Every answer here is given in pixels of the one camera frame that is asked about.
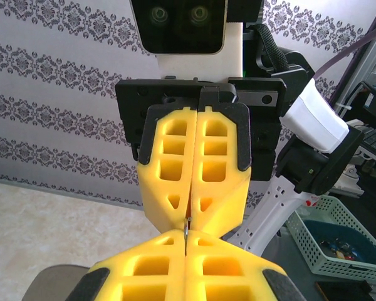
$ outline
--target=camera lens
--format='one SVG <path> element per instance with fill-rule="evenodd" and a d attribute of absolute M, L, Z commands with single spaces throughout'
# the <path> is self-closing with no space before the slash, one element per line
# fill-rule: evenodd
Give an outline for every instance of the camera lens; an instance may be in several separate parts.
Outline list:
<path fill-rule="evenodd" d="M 160 6 L 152 8 L 150 12 L 150 19 L 155 24 L 164 24 L 168 18 L 169 15 L 167 14 L 167 11 L 164 8 L 161 8 Z"/>
<path fill-rule="evenodd" d="M 194 25 L 202 26 L 205 25 L 209 17 L 209 12 L 204 6 L 196 6 L 191 10 L 191 22 Z"/>

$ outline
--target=patterned wallpaper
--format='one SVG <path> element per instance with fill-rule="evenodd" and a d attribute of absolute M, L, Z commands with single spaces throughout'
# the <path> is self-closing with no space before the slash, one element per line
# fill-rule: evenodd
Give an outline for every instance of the patterned wallpaper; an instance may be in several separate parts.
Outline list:
<path fill-rule="evenodd" d="M 0 181 L 140 208 L 113 86 L 158 78 L 157 61 L 140 44 L 129 1 L 77 1 L 0 0 Z M 264 23 L 317 69 L 361 37 L 373 12 L 354 18 L 309 1 L 266 0 Z M 326 98 L 349 60 L 317 79 Z M 283 129 L 277 151 L 290 137 Z M 267 186 L 251 183 L 247 214 Z"/>

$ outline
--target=white plastic basket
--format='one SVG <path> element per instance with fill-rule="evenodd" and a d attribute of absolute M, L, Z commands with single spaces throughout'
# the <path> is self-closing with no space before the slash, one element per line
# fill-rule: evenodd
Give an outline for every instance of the white plastic basket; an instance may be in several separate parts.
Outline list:
<path fill-rule="evenodd" d="M 307 214 L 297 213 L 304 210 Z M 303 222 L 303 219 L 310 219 L 356 229 L 376 247 L 376 239 L 337 198 L 322 196 L 315 207 L 302 207 L 297 212 L 288 218 L 286 225 L 312 273 L 376 282 L 376 265 L 326 256 Z"/>

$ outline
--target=camera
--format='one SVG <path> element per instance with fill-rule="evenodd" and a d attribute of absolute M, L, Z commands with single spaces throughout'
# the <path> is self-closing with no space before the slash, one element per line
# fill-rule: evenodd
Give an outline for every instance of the camera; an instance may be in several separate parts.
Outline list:
<path fill-rule="evenodd" d="M 153 54 L 215 54 L 224 42 L 226 0 L 131 0 L 142 46 Z"/>

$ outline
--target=tile floor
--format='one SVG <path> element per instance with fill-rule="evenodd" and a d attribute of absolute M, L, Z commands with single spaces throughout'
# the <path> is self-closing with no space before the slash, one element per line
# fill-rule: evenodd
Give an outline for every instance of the tile floor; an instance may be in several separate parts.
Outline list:
<path fill-rule="evenodd" d="M 0 184 L 0 301 L 46 267 L 90 267 L 158 234 L 142 211 Z"/>

